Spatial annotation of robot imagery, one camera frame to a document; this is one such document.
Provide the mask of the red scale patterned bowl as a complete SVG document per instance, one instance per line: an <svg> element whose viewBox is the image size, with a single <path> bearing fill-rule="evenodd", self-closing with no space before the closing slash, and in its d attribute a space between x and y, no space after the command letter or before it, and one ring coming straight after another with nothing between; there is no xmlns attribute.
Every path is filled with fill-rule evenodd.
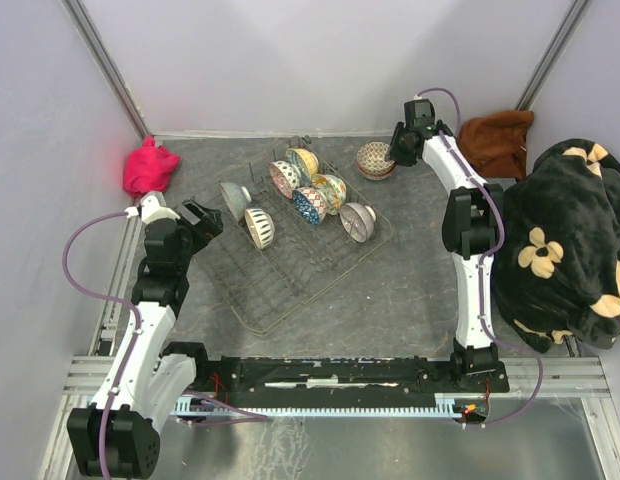
<svg viewBox="0 0 620 480"><path fill-rule="evenodd" d="M385 175L390 172L395 162L389 157L390 145L385 142L373 141L362 146L356 157L358 167L371 175Z"/></svg>

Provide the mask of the red patterned green bowl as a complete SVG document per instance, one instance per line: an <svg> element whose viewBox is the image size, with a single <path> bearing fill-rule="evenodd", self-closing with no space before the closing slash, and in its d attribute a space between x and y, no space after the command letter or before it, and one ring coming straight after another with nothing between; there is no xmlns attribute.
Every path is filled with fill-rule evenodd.
<svg viewBox="0 0 620 480"><path fill-rule="evenodd" d="M366 178L367 180L371 180L371 181L382 181L382 180L385 180L385 179L389 178L394 173L394 170L395 170L395 168L393 168L393 169L391 169L391 170L389 170L387 172L381 173L381 174L376 174L376 173L371 173L371 172L368 172L368 171L365 171L365 170L358 169L359 173L364 178Z"/></svg>

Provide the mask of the black striped white bowl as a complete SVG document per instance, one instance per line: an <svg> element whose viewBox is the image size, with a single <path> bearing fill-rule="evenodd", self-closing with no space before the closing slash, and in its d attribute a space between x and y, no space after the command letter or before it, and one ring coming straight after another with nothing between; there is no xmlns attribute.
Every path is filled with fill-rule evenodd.
<svg viewBox="0 0 620 480"><path fill-rule="evenodd" d="M264 250L272 244L275 236L275 225L265 210L258 207L247 208L244 211L244 219L257 249Z"/></svg>

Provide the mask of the yellow green floral bowl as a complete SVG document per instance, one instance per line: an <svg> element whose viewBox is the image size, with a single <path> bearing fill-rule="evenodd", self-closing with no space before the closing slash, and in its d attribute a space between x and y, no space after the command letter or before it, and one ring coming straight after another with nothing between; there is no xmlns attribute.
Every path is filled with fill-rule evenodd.
<svg viewBox="0 0 620 480"><path fill-rule="evenodd" d="M347 187L344 181L331 174L315 174L312 177L312 185L326 198L327 213L336 216L346 203Z"/></svg>

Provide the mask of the grey purple bowl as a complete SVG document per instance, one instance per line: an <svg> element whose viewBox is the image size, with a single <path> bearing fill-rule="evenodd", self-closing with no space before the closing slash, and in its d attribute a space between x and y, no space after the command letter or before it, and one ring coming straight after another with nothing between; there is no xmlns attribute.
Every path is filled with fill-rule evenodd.
<svg viewBox="0 0 620 480"><path fill-rule="evenodd" d="M371 206L346 203L339 211L339 219L346 233L356 242L365 243L374 233L376 214Z"/></svg>

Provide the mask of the wire dish rack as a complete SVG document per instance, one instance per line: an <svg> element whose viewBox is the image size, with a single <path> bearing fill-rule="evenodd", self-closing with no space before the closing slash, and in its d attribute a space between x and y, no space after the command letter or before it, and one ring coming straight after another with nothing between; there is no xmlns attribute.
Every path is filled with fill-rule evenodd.
<svg viewBox="0 0 620 480"><path fill-rule="evenodd" d="M316 150L309 136L291 138L170 138L164 144L182 158L183 179L193 180L190 199L218 209L223 231L198 253L193 272L216 289L248 331L265 336L334 289L385 246L392 227L377 214L371 238L359 243L328 215L317 226L275 187L268 166L292 148ZM244 220L225 204L221 183L248 189L252 206L273 220L274 241L258 249Z"/></svg>

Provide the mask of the blue red patterned bowl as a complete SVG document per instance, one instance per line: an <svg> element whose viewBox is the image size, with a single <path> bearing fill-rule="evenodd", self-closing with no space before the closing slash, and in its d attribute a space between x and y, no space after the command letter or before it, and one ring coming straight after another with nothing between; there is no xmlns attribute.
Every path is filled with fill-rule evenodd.
<svg viewBox="0 0 620 480"><path fill-rule="evenodd" d="M313 187L300 187L293 191L292 199L301 216L311 225L320 225L327 212L325 196Z"/></svg>

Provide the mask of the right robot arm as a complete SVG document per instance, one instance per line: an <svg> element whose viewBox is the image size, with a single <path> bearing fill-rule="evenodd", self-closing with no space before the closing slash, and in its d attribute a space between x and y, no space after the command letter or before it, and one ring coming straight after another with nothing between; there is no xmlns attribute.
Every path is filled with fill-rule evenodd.
<svg viewBox="0 0 620 480"><path fill-rule="evenodd" d="M459 310L449 379L457 389L471 391L499 367L490 273L505 240L503 189L470 166L430 100L417 96L406 102L404 116L395 126L389 159L403 167L424 161L448 194L442 242L457 275Z"/></svg>

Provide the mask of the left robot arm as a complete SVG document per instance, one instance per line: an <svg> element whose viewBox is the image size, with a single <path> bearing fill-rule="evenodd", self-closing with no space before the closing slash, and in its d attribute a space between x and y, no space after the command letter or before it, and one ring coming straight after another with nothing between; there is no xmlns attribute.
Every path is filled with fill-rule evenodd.
<svg viewBox="0 0 620 480"><path fill-rule="evenodd" d="M130 313L112 366L89 404L71 411L67 432L85 477L147 479L156 468L160 435L178 398L211 378L210 364L183 353L162 355L189 290L192 257L223 231L222 214L194 200L179 210L159 192L118 212L145 227L145 256L130 298L112 297Z"/></svg>

